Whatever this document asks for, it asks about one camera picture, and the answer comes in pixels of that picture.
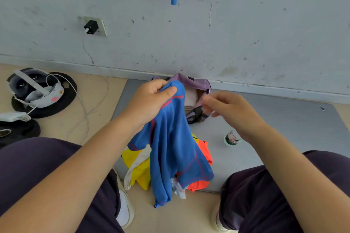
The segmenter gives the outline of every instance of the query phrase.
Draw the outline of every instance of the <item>forearm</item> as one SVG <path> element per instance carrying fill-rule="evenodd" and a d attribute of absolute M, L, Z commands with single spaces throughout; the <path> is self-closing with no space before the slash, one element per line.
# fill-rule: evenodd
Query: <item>forearm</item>
<path fill-rule="evenodd" d="M 350 198 L 275 129 L 249 139 L 305 233 L 348 232 Z"/>
<path fill-rule="evenodd" d="M 0 231 L 75 232 L 134 134 L 128 118 L 108 123 L 0 217 Z"/>

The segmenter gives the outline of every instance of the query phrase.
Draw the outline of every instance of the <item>lavender duffel bag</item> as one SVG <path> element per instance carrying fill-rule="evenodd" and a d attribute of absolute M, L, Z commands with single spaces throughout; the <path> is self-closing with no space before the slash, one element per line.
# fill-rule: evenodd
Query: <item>lavender duffel bag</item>
<path fill-rule="evenodd" d="M 166 81 L 180 81 L 185 88 L 193 88 L 197 91 L 197 103 L 188 112 L 186 112 L 186 118 L 188 124 L 194 124 L 196 122 L 203 122 L 210 116 L 210 113 L 204 113 L 202 108 L 202 98 L 205 94 L 211 94 L 211 86 L 207 79 L 194 79 L 193 77 L 187 77 L 181 73 L 177 73 L 172 78 L 167 77 Z"/>

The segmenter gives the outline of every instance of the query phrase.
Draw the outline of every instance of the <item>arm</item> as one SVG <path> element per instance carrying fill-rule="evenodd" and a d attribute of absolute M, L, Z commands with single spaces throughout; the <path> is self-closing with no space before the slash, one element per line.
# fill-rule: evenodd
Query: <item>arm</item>
<path fill-rule="evenodd" d="M 215 111 L 213 117 L 223 116 L 253 146 L 305 233 L 349 231 L 350 198 L 267 125 L 242 96 L 219 91 L 203 102 L 207 111 Z"/>
<path fill-rule="evenodd" d="M 75 232 L 128 142 L 176 93 L 143 84 L 126 110 L 0 217 L 0 232 Z"/>

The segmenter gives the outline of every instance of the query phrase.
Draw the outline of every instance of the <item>white shoe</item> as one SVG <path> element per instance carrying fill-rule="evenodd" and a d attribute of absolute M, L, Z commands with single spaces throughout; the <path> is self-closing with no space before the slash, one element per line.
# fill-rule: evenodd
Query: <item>white shoe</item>
<path fill-rule="evenodd" d="M 216 206 L 213 208 L 210 214 L 210 223 L 212 227 L 215 229 L 216 232 L 238 232 L 238 230 L 228 230 L 224 228 L 224 226 L 221 224 L 219 219 L 219 208 L 220 208 L 220 202 L 216 204 Z"/>
<path fill-rule="evenodd" d="M 129 200 L 128 194 L 124 186 L 122 185 L 117 172 L 116 172 L 116 182 L 118 184 L 119 194 L 120 194 L 120 211 L 116 220 L 122 229 L 126 229 L 134 219 L 135 209 Z"/>

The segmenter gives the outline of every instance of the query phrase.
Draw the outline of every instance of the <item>white bottle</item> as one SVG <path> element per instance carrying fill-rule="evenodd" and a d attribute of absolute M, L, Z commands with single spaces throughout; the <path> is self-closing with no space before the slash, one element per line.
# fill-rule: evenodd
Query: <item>white bottle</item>
<path fill-rule="evenodd" d="M 239 136 L 236 130 L 231 130 L 228 134 L 224 137 L 224 143 L 228 147 L 232 147 L 237 145 L 239 142 L 242 141 L 242 138 Z"/>

